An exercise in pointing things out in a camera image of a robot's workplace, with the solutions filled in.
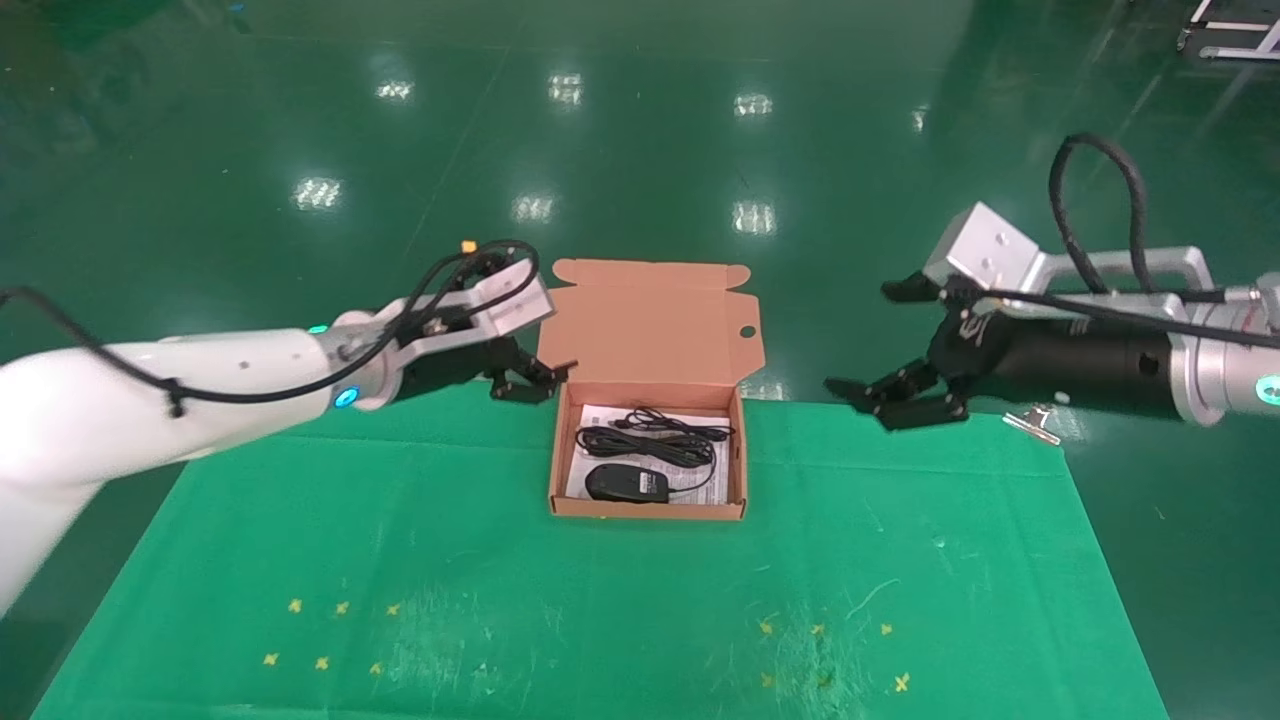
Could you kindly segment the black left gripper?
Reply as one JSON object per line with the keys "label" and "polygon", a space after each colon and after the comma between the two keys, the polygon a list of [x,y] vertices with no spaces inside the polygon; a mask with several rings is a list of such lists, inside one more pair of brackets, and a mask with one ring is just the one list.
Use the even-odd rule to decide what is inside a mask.
{"label": "black left gripper", "polygon": [[[512,380],[506,372],[498,372],[498,357],[506,343],[507,370],[524,382]],[[466,384],[477,378],[490,380],[490,397],[499,402],[539,405],[556,391],[579,365],[577,360],[547,365],[535,354],[526,351],[517,340],[494,338],[476,345],[428,354],[408,363],[402,369],[398,401],[430,395],[439,389]]]}

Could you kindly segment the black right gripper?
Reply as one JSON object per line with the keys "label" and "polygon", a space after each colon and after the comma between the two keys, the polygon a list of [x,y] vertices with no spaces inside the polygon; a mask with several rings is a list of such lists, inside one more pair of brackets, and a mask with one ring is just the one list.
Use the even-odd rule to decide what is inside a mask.
{"label": "black right gripper", "polygon": [[[915,272],[882,283],[881,295],[891,304],[972,307],[979,286],[963,274],[937,281]],[[824,388],[888,432],[966,421],[974,397],[1176,419],[1171,356],[1167,334],[1130,324],[951,309],[925,363],[908,363],[870,383],[827,377]]]}

